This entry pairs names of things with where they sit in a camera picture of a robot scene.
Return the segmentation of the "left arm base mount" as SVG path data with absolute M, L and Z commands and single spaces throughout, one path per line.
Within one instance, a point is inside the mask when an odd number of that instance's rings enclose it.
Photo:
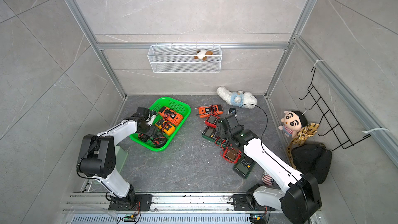
M 126 197 L 118 198 L 114 196 L 106 196 L 106 199 L 110 201 L 108 210 L 109 211 L 133 211 L 139 209 L 140 211 L 149 211 L 152 203 L 151 194 L 136 194 L 131 189 Z

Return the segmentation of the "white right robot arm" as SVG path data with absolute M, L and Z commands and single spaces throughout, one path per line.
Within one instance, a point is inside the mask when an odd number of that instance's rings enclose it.
M 278 189 L 255 185 L 246 193 L 252 210 L 271 207 L 280 210 L 293 224 L 309 223 L 321 208 L 321 196 L 316 178 L 302 174 L 270 151 L 251 130 L 239 124 L 234 114 L 228 114 L 216 124 L 216 134 L 237 148 L 264 169 Z

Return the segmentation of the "small black multimeter red leads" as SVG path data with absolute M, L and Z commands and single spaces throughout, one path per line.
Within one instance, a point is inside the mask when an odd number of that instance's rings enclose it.
M 144 143 L 151 142 L 155 148 L 161 148 L 167 143 L 167 138 L 161 131 L 154 132 L 152 136 L 140 133 L 138 139 Z

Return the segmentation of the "orange multimeter with black leads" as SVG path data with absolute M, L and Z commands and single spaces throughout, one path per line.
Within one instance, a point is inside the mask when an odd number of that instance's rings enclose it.
M 180 125 L 183 120 L 183 116 L 181 114 L 166 106 L 160 108 L 159 114 L 164 120 L 175 126 Z

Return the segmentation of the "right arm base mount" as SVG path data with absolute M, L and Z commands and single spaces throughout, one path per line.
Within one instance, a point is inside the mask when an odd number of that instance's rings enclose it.
M 256 184 L 251 187 L 245 194 L 234 194 L 228 203 L 233 205 L 235 211 L 275 211 L 275 208 L 270 206 L 261 206 L 254 198 L 254 191 L 263 186 Z

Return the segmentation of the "green plastic basket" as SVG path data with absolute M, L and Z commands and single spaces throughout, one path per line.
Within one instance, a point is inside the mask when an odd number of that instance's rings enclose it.
M 159 98 L 159 99 L 156 100 L 156 101 L 150 106 L 150 108 L 149 108 L 150 110 L 156 111 L 156 112 L 157 112 L 157 116 L 154 118 L 154 121 L 153 121 L 153 123 L 152 123 L 152 125 L 151 125 L 151 129 L 150 129 L 149 132 L 146 133 L 146 135 L 152 136 L 152 134 L 153 134 L 154 132 L 156 132 L 156 131 L 161 131 L 159 128 L 157 128 L 157 127 L 155 126 L 154 123 L 157 122 L 157 121 L 160 120 L 160 119 L 163 119 L 162 116 L 159 114 L 159 110 L 160 110 L 160 108 L 163 107 L 163 106 L 166 106 L 166 107 L 168 107 L 168 108 L 171 108 L 171 109 L 173 109 L 174 111 L 176 111 L 177 113 L 179 113 L 179 114 L 181 114 L 181 115 L 183 116 L 183 120 L 182 120 L 182 122 L 180 123 L 180 125 L 178 125 L 178 126 L 175 126 L 175 125 L 174 125 L 174 127 L 176 128 L 176 130 L 175 130 L 175 132 L 174 132 L 171 136 L 168 136 L 168 135 L 166 135 L 166 134 L 163 133 L 163 135 L 167 138 L 167 143 L 166 143 L 163 147 L 161 147 L 161 148 L 155 148 L 155 147 L 152 145 L 151 142 L 146 142 L 146 143 L 144 143 L 144 142 L 140 141 L 140 140 L 138 139 L 139 133 L 134 133 L 134 134 L 131 134 L 131 135 L 130 135 L 130 139 L 131 139 L 132 141 L 134 141 L 134 142 L 136 142 L 136 143 L 138 143 L 138 144 L 140 144 L 140 145 L 142 145 L 142 146 L 148 148 L 148 149 L 151 150 L 151 151 L 156 151 L 156 152 L 163 151 L 163 150 L 165 150 L 165 149 L 169 146 L 169 144 L 171 143 L 171 141 L 173 140 L 173 138 L 176 136 L 176 134 L 178 133 L 178 131 L 180 130 L 180 128 L 183 126 L 184 122 L 187 120 L 187 118 L 188 118 L 189 115 L 191 114 L 191 108 L 190 108 L 190 106 L 189 106 L 188 104 L 183 103 L 183 102 L 178 101 L 178 100 L 175 100 L 175 99 L 170 98 L 170 97 L 161 97 L 161 98 Z

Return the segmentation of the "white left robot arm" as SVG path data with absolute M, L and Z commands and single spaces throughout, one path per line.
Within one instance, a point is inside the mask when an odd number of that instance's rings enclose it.
M 77 160 L 77 175 L 99 181 L 113 201 L 134 203 L 133 186 L 116 170 L 116 146 L 131 134 L 148 132 L 156 115 L 155 111 L 139 107 L 136 113 L 107 131 L 85 135 Z

